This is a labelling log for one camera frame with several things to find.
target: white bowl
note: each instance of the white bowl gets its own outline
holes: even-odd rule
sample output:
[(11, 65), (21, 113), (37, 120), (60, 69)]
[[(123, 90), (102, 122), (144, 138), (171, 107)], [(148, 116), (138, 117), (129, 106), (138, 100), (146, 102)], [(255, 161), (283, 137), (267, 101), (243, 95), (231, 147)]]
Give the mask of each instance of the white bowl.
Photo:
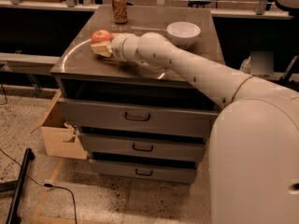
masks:
[(193, 45), (200, 35), (200, 28), (190, 22), (178, 21), (167, 26), (169, 41), (181, 49)]

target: floor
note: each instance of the floor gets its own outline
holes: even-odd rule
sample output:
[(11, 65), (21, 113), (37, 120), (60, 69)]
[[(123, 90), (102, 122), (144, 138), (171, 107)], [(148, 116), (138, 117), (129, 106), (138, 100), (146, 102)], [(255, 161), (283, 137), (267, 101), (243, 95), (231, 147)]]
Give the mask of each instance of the floor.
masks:
[[(0, 148), (22, 162), (26, 148), (35, 159), (27, 174), (18, 215), (22, 224), (75, 223), (69, 191), (47, 189), (49, 182), (74, 193), (78, 223), (150, 224), (210, 223), (207, 153), (191, 185), (97, 175), (87, 160), (47, 156), (41, 129), (33, 131), (55, 89), (38, 97), (31, 87), (5, 86), (7, 104), (0, 105)], [(0, 89), (0, 103), (4, 94)], [(18, 178), (20, 168), (0, 152), (0, 182)], [(0, 193), (0, 223), (5, 223), (13, 191)]]

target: drawer handle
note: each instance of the drawer handle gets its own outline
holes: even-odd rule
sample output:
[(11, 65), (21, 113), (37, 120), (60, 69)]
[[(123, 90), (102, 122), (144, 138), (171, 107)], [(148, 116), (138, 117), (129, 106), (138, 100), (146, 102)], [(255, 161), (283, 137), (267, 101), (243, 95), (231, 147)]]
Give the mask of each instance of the drawer handle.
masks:
[(136, 168), (136, 169), (135, 169), (135, 173), (136, 173), (136, 175), (147, 175), (147, 176), (150, 176), (150, 175), (153, 174), (153, 171), (150, 170), (150, 173), (147, 173), (147, 172), (140, 172), (140, 171), (138, 171), (138, 169)]
[(150, 114), (148, 114), (148, 116), (145, 117), (145, 118), (139, 119), (139, 118), (135, 118), (135, 117), (130, 117), (129, 114), (128, 114), (128, 112), (125, 112), (124, 113), (124, 118), (127, 119), (127, 120), (130, 120), (130, 121), (143, 121), (143, 122), (145, 122), (145, 121), (149, 121), (150, 120)]
[(153, 146), (150, 147), (150, 149), (145, 147), (136, 147), (135, 144), (133, 144), (133, 150), (135, 151), (142, 151), (142, 152), (151, 152), (153, 150)]

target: can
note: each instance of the can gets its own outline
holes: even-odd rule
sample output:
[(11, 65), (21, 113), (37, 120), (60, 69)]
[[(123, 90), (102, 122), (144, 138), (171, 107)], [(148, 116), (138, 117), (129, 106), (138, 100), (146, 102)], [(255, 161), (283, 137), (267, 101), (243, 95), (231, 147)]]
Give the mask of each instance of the can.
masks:
[(124, 24), (128, 22), (127, 0), (112, 0), (114, 22)]

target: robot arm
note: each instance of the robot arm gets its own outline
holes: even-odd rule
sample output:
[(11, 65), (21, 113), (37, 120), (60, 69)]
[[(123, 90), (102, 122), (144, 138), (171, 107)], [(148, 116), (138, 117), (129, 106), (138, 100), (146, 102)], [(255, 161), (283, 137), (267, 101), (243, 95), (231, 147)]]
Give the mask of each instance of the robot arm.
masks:
[(299, 94), (178, 49), (118, 35), (122, 61), (166, 67), (223, 108), (209, 141), (212, 224), (299, 223)]

